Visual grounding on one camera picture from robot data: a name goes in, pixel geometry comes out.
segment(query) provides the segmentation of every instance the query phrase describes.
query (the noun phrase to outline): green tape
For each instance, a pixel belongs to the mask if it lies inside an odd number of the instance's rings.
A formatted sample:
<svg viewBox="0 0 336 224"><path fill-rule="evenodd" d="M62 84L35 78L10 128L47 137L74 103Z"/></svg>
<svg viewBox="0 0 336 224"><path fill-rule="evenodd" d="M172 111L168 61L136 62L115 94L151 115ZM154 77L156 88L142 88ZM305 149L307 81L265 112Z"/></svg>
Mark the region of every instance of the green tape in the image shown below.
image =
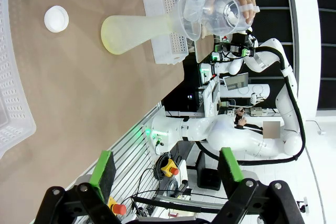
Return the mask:
<svg viewBox="0 0 336 224"><path fill-rule="evenodd" d="M103 193L100 188L100 180L103 175L103 172L111 156L111 151L102 151L100 157L97 161L96 167L93 170L89 183L93 186L102 200L104 200Z"/></svg>
<svg viewBox="0 0 336 224"><path fill-rule="evenodd" d="M244 179L243 173L240 170L240 167L238 165L238 162L235 158L235 155L233 154L232 150L230 147L223 147L221 149L225 160L227 162L227 164L229 165L231 174L233 176L233 180L235 182L240 182Z"/></svg>

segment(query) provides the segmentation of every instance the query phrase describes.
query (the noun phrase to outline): brown table surface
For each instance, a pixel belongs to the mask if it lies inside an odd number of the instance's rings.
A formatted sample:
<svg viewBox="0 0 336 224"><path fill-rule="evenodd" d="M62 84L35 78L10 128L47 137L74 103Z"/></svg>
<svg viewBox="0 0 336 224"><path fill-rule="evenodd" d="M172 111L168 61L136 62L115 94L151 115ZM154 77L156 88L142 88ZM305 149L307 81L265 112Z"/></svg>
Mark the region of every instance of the brown table surface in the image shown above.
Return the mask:
<svg viewBox="0 0 336 224"><path fill-rule="evenodd" d="M14 53L36 133L0 160L0 223L29 223L46 189L66 187L183 80L156 65L150 41L123 55L103 47L110 15L145 15L142 0L8 0ZM66 30L44 25L48 8Z"/></svg>
<svg viewBox="0 0 336 224"><path fill-rule="evenodd" d="M196 42L195 54L197 63L200 63L205 57L214 51L214 41L214 36L208 35Z"/></svg>

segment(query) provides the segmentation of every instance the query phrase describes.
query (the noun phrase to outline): gray square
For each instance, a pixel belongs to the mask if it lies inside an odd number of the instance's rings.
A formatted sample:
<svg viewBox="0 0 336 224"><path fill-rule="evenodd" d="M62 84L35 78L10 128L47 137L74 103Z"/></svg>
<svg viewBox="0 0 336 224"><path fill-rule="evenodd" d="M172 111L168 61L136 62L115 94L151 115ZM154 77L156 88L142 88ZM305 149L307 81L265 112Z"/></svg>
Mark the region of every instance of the gray square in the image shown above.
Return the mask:
<svg viewBox="0 0 336 224"><path fill-rule="evenodd" d="M263 138L280 138L280 121L263 121Z"/></svg>

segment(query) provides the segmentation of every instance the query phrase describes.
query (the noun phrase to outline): black hose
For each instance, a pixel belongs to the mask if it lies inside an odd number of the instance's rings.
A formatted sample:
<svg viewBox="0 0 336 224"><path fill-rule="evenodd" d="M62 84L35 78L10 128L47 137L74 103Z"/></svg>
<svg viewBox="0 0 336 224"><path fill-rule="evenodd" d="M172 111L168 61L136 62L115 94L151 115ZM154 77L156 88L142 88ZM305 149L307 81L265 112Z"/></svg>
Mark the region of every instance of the black hose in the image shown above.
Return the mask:
<svg viewBox="0 0 336 224"><path fill-rule="evenodd" d="M263 52L263 51L272 52L273 54L277 55L279 57L279 60L280 60L281 70L284 70L286 68L284 57L283 57L282 53L280 53L277 49L272 48L272 47L257 47L256 48L256 52ZM303 121L302 121L300 109L299 109L298 104L295 100L295 96L294 96L293 91L291 89L288 76L284 77L284 80L285 80L287 92L288 92L288 95L289 95L289 99L292 102L292 105L293 105L293 108L294 108L294 111L295 111L295 115L296 115L296 117L298 119L298 122L299 122L300 134L301 134L301 139L302 139L301 150L296 155L294 155L293 157L289 157L289 158L266 159L266 160L255 160L255 161L237 160L239 165L271 165L271 164L287 163L287 162L298 160L299 156L302 154L302 152L304 150L304 147L306 145L305 128L303 126ZM200 142L196 142L196 144L197 144L198 148L200 148L206 155L208 155L209 157L211 157L215 160L219 160L218 156L216 156L215 154L213 154L209 150L207 150Z"/></svg>

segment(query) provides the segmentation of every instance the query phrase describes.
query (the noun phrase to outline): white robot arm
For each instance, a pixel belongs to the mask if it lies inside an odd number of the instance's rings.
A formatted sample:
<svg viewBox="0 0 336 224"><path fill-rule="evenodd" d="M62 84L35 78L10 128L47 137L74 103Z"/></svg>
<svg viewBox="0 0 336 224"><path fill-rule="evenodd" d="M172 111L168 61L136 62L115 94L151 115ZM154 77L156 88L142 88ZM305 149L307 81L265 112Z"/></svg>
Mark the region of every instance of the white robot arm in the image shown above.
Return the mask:
<svg viewBox="0 0 336 224"><path fill-rule="evenodd" d="M297 114L300 115L297 106L297 83L281 43L270 39L256 48L253 57L245 57L244 61L255 72L261 72L274 62L280 61L281 72L286 80L276 98L276 107L285 123L280 129L280 139L263 138L254 131L236 129L228 115L201 119L156 116L148 127L151 128L150 138L157 154L170 151L178 141L207 140L214 150L231 147L233 151L245 151L263 158L273 158L285 153L296 159L296 155L300 155L304 147L304 132L301 139L303 123L301 116L297 117Z"/></svg>

